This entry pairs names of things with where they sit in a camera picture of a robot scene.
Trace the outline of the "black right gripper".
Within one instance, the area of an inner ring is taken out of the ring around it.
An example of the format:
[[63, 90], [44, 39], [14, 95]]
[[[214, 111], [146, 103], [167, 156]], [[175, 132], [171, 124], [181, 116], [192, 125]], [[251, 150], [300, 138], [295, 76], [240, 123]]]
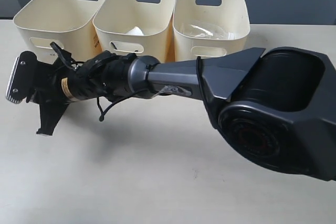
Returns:
[[104, 67], [101, 56], [79, 64], [61, 59], [52, 64], [38, 60], [33, 85], [26, 97], [27, 103], [39, 106], [40, 126], [36, 134], [52, 136], [70, 104], [105, 95], [101, 81]]

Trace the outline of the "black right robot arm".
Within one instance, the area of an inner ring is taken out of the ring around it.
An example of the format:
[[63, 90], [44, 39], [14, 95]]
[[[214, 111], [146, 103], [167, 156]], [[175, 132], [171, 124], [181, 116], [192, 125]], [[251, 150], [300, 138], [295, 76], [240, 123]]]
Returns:
[[172, 96], [202, 102], [212, 127], [250, 162], [278, 173], [335, 180], [335, 67], [322, 53], [294, 47], [161, 63], [104, 51], [75, 62], [58, 49], [38, 62], [26, 101], [40, 107], [51, 135], [68, 105], [106, 98]]

